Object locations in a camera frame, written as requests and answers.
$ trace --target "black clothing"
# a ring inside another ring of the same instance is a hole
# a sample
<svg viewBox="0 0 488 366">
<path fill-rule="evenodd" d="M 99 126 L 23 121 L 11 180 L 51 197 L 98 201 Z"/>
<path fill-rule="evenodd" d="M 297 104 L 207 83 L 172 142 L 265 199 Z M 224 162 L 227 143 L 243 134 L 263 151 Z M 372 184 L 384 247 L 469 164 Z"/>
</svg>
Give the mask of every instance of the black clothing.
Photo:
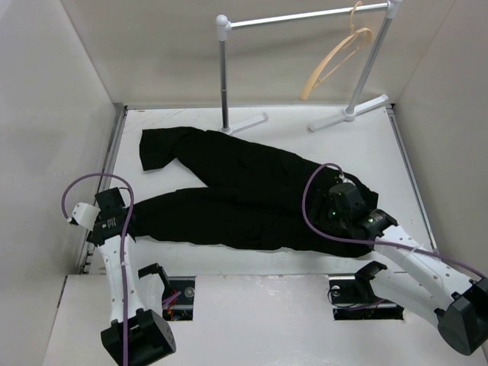
<svg viewBox="0 0 488 366">
<path fill-rule="evenodd" d="M 144 130 L 140 158 L 144 170 L 163 168 L 177 158 L 208 188 L 182 189 L 136 204 L 136 236 L 236 249 L 287 247 L 341 257 L 371 251 L 368 246 L 324 239 L 305 224 L 302 194 L 319 164 L 292 152 L 219 132 L 176 127 Z M 368 208 L 376 208 L 377 194 L 355 176 L 346 177 L 356 184 Z M 339 182 L 339 173 L 325 168 L 312 183 L 307 209 Z M 346 237 L 333 225 L 321 229 Z"/>
</svg>

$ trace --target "hanger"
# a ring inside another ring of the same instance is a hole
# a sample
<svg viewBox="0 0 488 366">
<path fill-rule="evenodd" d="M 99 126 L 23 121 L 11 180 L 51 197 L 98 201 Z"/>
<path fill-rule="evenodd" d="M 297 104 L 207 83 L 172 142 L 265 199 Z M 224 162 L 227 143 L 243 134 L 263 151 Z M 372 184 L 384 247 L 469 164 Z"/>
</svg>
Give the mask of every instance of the hanger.
<svg viewBox="0 0 488 366">
<path fill-rule="evenodd" d="M 313 70 L 312 75 L 308 78 L 307 82 L 305 83 L 305 86 L 302 89 L 302 92 L 300 93 L 300 100 L 301 101 L 306 101 L 312 92 L 317 86 L 323 83 L 325 79 L 327 79 L 331 74 L 334 73 L 343 63 L 345 63 L 348 59 L 351 58 L 352 55 L 354 55 L 356 52 L 358 52 L 361 48 L 366 46 L 367 44 L 371 43 L 373 41 L 373 32 L 371 29 L 363 27 L 361 29 L 355 30 L 355 26 L 352 23 L 352 18 L 354 17 L 354 13 L 356 12 L 356 8 L 359 5 L 363 5 L 362 2 L 357 2 L 356 5 L 354 5 L 354 8 L 351 11 L 351 16 L 349 17 L 349 29 L 350 29 L 350 34 L 337 46 L 334 47 L 332 51 L 329 52 L 329 54 L 320 62 L 320 64 Z M 330 60 L 339 52 L 342 50 L 346 50 L 349 48 L 358 38 L 362 38 L 362 42 L 356 46 L 356 48 L 348 54 L 343 61 L 341 61 L 336 67 L 334 67 L 331 71 L 329 71 L 325 76 L 322 78 L 320 77 L 320 74 L 322 71 L 326 68 L 326 66 L 329 64 Z"/>
</svg>

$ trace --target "white table surface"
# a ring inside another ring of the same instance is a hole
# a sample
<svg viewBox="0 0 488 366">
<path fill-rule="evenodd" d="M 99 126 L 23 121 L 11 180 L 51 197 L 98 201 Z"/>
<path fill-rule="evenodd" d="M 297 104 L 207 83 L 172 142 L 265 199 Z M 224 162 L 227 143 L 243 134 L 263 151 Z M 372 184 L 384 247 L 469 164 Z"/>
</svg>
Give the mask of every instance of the white table surface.
<svg viewBox="0 0 488 366">
<path fill-rule="evenodd" d="M 266 112 L 269 122 L 238 133 L 236 137 L 286 149 L 314 162 L 340 164 L 344 170 L 357 175 L 380 194 L 380 208 L 398 219 L 414 239 L 429 246 L 429 236 L 385 108 L 363 114 L 354 122 L 342 123 L 317 133 L 307 130 L 308 123 L 337 113 L 340 108 L 230 108 L 230 120 L 232 124 L 232 121 Z M 218 130 L 220 122 L 219 108 L 129 111 L 114 174 L 132 184 L 136 201 L 180 188 L 203 187 L 203 183 L 176 160 L 160 171 L 143 172 L 139 158 L 142 129 L 193 126 Z M 116 185 L 117 182 L 112 181 L 112 186 Z M 137 265 L 143 267 L 158 262 L 171 276 L 351 273 L 370 260 L 379 260 L 395 268 L 377 253 L 354 260 L 291 249 L 278 252 L 244 251 L 224 246 L 156 242 L 150 238 L 138 239 L 137 245 L 137 255 L 133 259 Z M 101 273 L 101 270 L 103 262 L 96 252 L 90 273 Z"/>
<path fill-rule="evenodd" d="M 170 323 L 177 351 L 154 366 L 486 366 L 414 314 L 334 321 L 321 274 L 198 276 L 194 321 Z M 69 276 L 43 366 L 111 366 L 105 276 Z"/>
</svg>

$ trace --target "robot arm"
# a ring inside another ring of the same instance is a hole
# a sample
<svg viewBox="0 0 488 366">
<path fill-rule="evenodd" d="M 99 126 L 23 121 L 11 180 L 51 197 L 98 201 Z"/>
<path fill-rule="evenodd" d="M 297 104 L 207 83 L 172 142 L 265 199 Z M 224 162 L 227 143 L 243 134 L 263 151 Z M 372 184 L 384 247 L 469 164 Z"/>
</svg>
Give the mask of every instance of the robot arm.
<svg viewBox="0 0 488 366">
<path fill-rule="evenodd" d="M 427 320 L 462 355 L 471 355 L 488 339 L 488 278 L 476 282 L 440 259 L 416 252 L 420 245 L 401 226 L 387 228 L 377 241 L 398 242 L 412 251 L 374 247 L 406 271 L 379 271 L 371 279 L 376 296 Z"/>
<path fill-rule="evenodd" d="M 331 188 L 323 207 L 329 212 L 322 217 L 336 217 L 351 238 L 377 242 L 374 250 L 405 271 L 398 273 L 379 262 L 369 263 L 355 274 L 359 292 L 370 299 L 392 301 L 421 316 L 462 355 L 471 355 L 488 339 L 488 278 L 475 281 L 435 255 L 429 256 L 431 251 L 394 218 L 382 210 L 368 210 L 351 183 Z"/>
<path fill-rule="evenodd" d="M 132 263 L 136 242 L 125 238 L 124 261 L 120 262 L 122 228 L 127 218 L 124 199 L 118 188 L 95 195 L 98 206 L 77 204 L 74 221 L 91 230 L 88 241 L 100 251 L 107 270 L 111 292 L 110 328 L 101 332 L 101 342 L 118 365 L 123 364 L 124 281 L 127 276 L 127 347 L 130 364 L 144 366 L 175 353 L 176 344 L 169 324 L 162 318 L 162 298 L 167 298 L 171 285 L 162 266 L 157 263 L 140 269 Z"/>
</svg>

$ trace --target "white wall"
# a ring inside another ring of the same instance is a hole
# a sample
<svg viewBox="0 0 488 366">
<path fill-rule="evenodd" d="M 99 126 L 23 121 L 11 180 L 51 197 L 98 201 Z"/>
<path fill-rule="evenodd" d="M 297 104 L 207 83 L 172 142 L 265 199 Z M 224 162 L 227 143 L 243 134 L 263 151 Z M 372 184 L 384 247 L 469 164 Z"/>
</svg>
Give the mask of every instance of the white wall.
<svg viewBox="0 0 488 366">
<path fill-rule="evenodd" d="M 365 4 L 381 2 L 365 0 Z M 405 0 L 364 90 L 397 100 L 454 0 Z M 231 21 L 353 6 L 355 0 L 63 0 L 113 101 L 216 105 L 215 17 Z M 384 13 L 355 23 L 377 33 Z M 319 61 L 348 35 L 348 17 L 235 30 L 229 40 L 231 103 L 298 103 Z M 350 59 L 310 100 L 345 103 L 371 47 Z"/>
<path fill-rule="evenodd" d="M 100 169 L 114 107 L 59 0 L 0 0 L 0 50 L 0 365 L 35 366 L 80 253 L 61 194 Z"/>
<path fill-rule="evenodd" d="M 488 2 L 457 0 L 395 107 L 440 249 L 488 273 Z"/>
</svg>

